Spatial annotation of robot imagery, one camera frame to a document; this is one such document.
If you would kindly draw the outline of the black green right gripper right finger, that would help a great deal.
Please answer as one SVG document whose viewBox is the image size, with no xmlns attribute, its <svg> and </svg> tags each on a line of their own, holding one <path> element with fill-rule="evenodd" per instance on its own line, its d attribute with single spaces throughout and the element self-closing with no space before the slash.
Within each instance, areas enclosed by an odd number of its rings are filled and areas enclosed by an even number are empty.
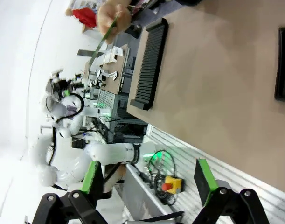
<svg viewBox="0 0 285 224">
<path fill-rule="evenodd" d="M 194 224 L 215 224 L 219 217 L 230 217 L 234 224 L 268 224 L 269 220 L 253 189 L 236 193 L 230 187 L 219 186 L 205 159 L 197 159 L 194 180 L 202 210 Z"/>
</svg>

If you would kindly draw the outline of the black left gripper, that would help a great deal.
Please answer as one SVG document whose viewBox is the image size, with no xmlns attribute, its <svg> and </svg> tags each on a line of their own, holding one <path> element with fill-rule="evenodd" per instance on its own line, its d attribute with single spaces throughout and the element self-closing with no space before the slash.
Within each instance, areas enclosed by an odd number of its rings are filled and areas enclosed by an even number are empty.
<svg viewBox="0 0 285 224">
<path fill-rule="evenodd" d="M 49 93 L 55 98 L 65 98 L 71 95 L 71 80 L 60 79 L 63 69 L 57 69 L 50 74 Z"/>
</svg>

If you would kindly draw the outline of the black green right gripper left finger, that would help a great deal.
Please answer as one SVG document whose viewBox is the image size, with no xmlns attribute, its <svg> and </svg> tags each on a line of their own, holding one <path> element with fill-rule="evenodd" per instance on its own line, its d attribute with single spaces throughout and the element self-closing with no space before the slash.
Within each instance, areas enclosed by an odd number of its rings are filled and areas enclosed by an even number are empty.
<svg viewBox="0 0 285 224">
<path fill-rule="evenodd" d="M 67 192 L 62 197 L 55 193 L 44 194 L 36 210 L 34 224 L 67 224 L 79 219 L 83 224 L 105 224 L 97 211 L 98 200 L 103 199 L 104 178 L 101 164 L 92 161 L 81 189 Z"/>
</svg>

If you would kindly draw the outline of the person bare hand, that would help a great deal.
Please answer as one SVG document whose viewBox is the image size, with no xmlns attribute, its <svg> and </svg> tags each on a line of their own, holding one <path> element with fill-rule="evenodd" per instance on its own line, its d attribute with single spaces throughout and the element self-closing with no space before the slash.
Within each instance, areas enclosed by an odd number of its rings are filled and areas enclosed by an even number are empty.
<svg viewBox="0 0 285 224">
<path fill-rule="evenodd" d="M 97 13 L 97 27 L 100 33 L 105 36 L 109 27 L 118 16 L 115 27 L 106 38 L 107 44 L 112 44 L 118 33 L 125 31 L 131 24 L 131 13 L 128 10 L 130 0 L 107 0 L 99 8 Z"/>
</svg>

